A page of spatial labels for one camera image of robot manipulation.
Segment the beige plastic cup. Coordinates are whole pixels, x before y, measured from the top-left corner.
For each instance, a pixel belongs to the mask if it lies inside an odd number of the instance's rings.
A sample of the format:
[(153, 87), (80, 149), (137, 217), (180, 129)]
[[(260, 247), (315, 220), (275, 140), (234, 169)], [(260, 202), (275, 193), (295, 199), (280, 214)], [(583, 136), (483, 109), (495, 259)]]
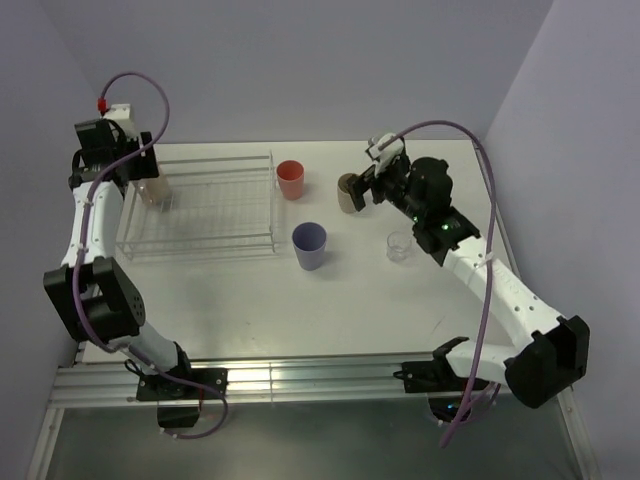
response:
[(354, 214), (357, 213), (358, 210), (351, 198), (351, 195), (348, 190), (348, 181), (352, 178), (356, 177), (355, 173), (345, 173), (341, 175), (337, 182), (337, 199), (340, 210), (345, 214)]

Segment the pink ceramic mug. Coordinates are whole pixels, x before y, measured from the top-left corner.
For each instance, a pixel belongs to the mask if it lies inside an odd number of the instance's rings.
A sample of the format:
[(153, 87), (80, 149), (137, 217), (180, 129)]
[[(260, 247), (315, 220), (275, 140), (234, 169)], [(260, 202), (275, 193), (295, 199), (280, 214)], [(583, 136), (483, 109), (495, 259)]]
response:
[(162, 207), (162, 204), (172, 197), (168, 178), (162, 171), (159, 171), (157, 177), (139, 180), (137, 191), (147, 207)]

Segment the purple plastic cup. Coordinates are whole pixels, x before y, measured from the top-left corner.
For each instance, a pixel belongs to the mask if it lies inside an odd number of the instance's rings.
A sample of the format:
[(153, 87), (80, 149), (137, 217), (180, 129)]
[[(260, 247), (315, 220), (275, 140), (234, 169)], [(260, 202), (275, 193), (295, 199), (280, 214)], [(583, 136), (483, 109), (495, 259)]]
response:
[(321, 267), (327, 243), (327, 232), (315, 222), (305, 222), (292, 232), (292, 243), (300, 267), (313, 271)]

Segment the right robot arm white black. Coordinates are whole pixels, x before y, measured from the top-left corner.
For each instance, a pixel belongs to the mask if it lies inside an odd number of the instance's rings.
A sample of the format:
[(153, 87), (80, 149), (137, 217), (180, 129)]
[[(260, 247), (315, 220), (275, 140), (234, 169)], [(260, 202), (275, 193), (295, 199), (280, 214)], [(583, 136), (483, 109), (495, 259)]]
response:
[(482, 300), (484, 312), (498, 320), (511, 341), (505, 347), (456, 337), (438, 347), (430, 361), (403, 364), (396, 376), (406, 392), (494, 383), (538, 408), (585, 376), (589, 326), (579, 316), (562, 316), (492, 258), (479, 229), (452, 204), (446, 161), (400, 155), (383, 172), (369, 167), (351, 176), (347, 189), (357, 210), (370, 192), (374, 203), (387, 201), (406, 215), (418, 246)]

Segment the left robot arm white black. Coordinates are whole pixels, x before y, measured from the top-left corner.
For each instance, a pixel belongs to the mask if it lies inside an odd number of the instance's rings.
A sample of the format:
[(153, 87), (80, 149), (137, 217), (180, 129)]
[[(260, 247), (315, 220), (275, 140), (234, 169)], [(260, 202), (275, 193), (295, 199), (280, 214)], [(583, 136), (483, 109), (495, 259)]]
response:
[(75, 341), (123, 352), (136, 374), (183, 399), (195, 386), (189, 359), (147, 321), (140, 291), (115, 258), (128, 184), (159, 176), (152, 135), (115, 111), (78, 123), (75, 131), (80, 148), (69, 177), (74, 223), (60, 267), (43, 276), (44, 289)]

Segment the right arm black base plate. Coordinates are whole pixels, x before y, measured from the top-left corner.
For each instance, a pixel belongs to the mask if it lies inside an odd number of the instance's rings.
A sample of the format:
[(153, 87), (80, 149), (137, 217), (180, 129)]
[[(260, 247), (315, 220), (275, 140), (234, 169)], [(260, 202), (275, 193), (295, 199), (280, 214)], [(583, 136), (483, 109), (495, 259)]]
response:
[(403, 362), (393, 377), (403, 383), (407, 394), (463, 393), (468, 378), (457, 376), (443, 360)]

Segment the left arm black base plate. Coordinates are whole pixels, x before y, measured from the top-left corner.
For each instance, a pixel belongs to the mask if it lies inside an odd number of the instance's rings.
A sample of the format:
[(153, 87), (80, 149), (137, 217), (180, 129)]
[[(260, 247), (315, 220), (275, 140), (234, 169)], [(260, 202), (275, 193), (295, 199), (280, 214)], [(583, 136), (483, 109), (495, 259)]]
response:
[(190, 381), (198, 387), (169, 381), (161, 375), (142, 376), (138, 382), (136, 399), (142, 402), (213, 400), (226, 394), (228, 370), (225, 368), (195, 368)]

